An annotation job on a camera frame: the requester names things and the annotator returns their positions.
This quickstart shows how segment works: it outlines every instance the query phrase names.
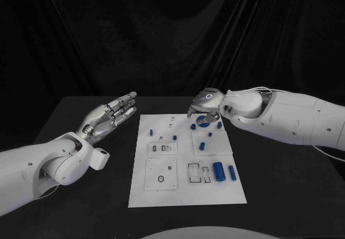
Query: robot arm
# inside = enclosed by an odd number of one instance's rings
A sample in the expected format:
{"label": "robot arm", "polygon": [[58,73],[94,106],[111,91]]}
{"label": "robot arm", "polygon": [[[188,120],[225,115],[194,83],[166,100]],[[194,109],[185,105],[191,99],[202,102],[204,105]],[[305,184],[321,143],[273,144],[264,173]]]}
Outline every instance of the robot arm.
{"label": "robot arm", "polygon": [[303,94],[256,89],[224,94],[207,88],[186,116],[208,112],[204,123],[221,114],[238,128],[280,142],[345,150],[345,107]]}
{"label": "robot arm", "polygon": [[136,112],[136,96],[132,92],[97,107],[77,133],[0,153],[0,216],[39,199],[52,187],[72,184],[88,167],[104,168],[110,154],[93,145]]}

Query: white platform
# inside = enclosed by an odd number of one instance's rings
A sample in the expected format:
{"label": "white platform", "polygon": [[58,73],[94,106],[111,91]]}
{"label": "white platform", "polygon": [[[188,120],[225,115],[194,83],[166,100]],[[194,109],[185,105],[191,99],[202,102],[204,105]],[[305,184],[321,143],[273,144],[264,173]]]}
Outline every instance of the white platform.
{"label": "white platform", "polygon": [[[191,118],[186,114],[140,116],[130,208],[247,203],[225,129],[218,129],[212,123],[205,128],[196,125],[192,130],[191,124],[199,115]],[[198,148],[199,141],[205,142],[204,151]],[[171,145],[169,151],[162,151],[162,145]],[[227,180],[222,182],[215,180],[215,162],[224,166]],[[188,164],[194,163],[199,164],[201,183],[189,182]],[[231,180],[230,165],[234,166],[237,181]],[[204,167],[208,167],[211,183],[204,180]]]}

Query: black table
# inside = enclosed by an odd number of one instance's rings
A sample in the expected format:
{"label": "black table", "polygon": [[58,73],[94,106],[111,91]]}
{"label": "black table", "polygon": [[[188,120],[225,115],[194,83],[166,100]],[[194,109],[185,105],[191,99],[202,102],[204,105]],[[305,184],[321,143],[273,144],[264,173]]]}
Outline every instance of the black table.
{"label": "black table", "polygon": [[[65,97],[35,143],[75,131],[116,97]],[[224,226],[276,237],[345,236],[345,182],[311,147],[280,143],[224,120],[248,204],[129,208],[140,114],[182,114],[192,97],[137,97],[137,113],[97,147],[106,168],[0,217],[13,238],[142,238],[182,227]]]}

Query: small blue part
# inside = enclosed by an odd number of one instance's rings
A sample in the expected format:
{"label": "small blue part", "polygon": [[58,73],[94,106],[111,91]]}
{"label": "small blue part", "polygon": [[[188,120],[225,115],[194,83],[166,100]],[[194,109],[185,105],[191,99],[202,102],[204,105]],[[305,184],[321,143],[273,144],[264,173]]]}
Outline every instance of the small blue part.
{"label": "small blue part", "polygon": [[202,142],[201,144],[199,144],[199,150],[204,150],[205,149],[205,143]]}
{"label": "small blue part", "polygon": [[214,163],[214,175],[218,182],[225,181],[225,173],[221,162]]}
{"label": "small blue part", "polygon": [[233,179],[233,181],[235,181],[237,178],[235,178],[235,171],[234,171],[233,165],[228,166],[228,169],[230,169],[231,179]]}
{"label": "small blue part", "polygon": [[[207,116],[199,116],[198,118],[196,118],[196,122],[201,120],[201,119],[204,119],[204,118],[207,118]],[[209,126],[209,123],[201,123],[201,124],[198,124],[201,127],[208,127]]]}

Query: dark background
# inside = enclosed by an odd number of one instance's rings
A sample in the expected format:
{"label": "dark background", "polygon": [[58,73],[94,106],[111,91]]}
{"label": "dark background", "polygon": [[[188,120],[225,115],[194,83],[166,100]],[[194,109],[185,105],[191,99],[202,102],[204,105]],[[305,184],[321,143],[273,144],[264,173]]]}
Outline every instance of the dark background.
{"label": "dark background", "polygon": [[344,12],[344,0],[0,1],[0,150],[33,142],[65,96],[266,86],[345,106]]}

